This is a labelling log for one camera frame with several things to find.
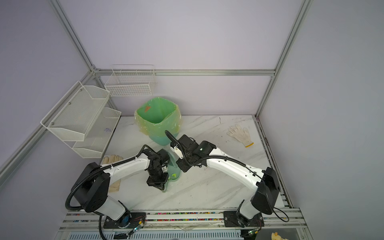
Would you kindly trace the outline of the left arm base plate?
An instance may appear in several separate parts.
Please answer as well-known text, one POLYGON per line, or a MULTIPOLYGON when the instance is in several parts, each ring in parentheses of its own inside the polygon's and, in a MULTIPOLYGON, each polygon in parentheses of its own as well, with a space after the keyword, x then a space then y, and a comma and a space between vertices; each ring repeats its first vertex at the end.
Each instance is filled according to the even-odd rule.
POLYGON ((118 220, 106 217, 103 225, 104 229, 134 229, 139 222, 145 222, 147 214, 145 212, 130 212, 130 215, 124 214, 118 220))

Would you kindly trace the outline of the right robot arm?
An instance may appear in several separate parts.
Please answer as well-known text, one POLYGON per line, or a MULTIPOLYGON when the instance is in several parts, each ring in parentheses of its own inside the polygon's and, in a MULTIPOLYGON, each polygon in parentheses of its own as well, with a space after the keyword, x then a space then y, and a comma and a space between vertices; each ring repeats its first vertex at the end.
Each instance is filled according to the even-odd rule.
POLYGON ((202 141, 199 144, 186 135, 176 139, 167 130, 165 135, 171 141, 171 151, 178 156, 176 163, 184 173, 192 167, 213 168, 239 181, 254 192, 249 200, 243 200, 238 207, 236 216, 239 226, 248 226, 249 222, 258 214, 274 214, 284 223, 290 221, 287 214, 284 214, 285 217, 282 218, 276 213, 276 211, 281 213, 284 211, 275 207, 281 188, 274 169, 268 167, 262 170, 247 165, 232 158, 208 141, 202 141))

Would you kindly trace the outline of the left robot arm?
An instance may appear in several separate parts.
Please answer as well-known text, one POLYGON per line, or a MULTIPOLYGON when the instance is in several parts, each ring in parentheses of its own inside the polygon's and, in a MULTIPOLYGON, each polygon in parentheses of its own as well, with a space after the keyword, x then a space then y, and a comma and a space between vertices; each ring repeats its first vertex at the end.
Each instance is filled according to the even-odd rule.
POLYGON ((100 221, 109 221, 114 229, 129 229, 126 236, 130 238, 143 228, 146 214, 134 217, 122 202, 109 195, 111 185, 137 172, 146 171, 149 174, 147 185, 164 191, 169 179, 169 163, 170 156, 166 150, 155 152, 147 145, 137 155, 115 163, 90 163, 71 188, 65 207, 68 211, 94 213, 100 221))

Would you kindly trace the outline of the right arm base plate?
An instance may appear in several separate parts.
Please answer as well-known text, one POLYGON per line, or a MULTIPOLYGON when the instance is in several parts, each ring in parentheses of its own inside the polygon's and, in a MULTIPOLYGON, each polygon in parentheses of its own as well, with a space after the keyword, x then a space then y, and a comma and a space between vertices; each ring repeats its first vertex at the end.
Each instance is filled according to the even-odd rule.
POLYGON ((224 211, 225 227, 264 227, 264 218, 262 213, 258 213, 252 219, 248 219, 237 211, 224 211))

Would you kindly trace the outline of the green plastic dustpan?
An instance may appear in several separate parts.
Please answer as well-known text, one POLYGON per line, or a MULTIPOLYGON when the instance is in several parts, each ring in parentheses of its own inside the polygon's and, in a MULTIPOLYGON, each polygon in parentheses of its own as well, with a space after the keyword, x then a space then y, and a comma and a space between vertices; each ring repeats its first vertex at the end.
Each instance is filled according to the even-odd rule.
POLYGON ((168 178, 168 181, 167 181, 167 183, 165 185, 165 189, 163 190, 163 192, 166 192, 167 189, 168 189, 169 184, 171 182, 176 182, 179 179, 180 175, 181 175, 181 169, 178 167, 178 165, 176 163, 177 159, 175 158, 174 154, 171 153, 171 152, 167 152, 167 153, 168 153, 168 156, 170 157, 170 161, 169 161, 168 166, 167 166, 169 178, 168 178), (174 180, 171 179, 171 175, 172 174, 176 174, 177 178, 174 179, 174 180))

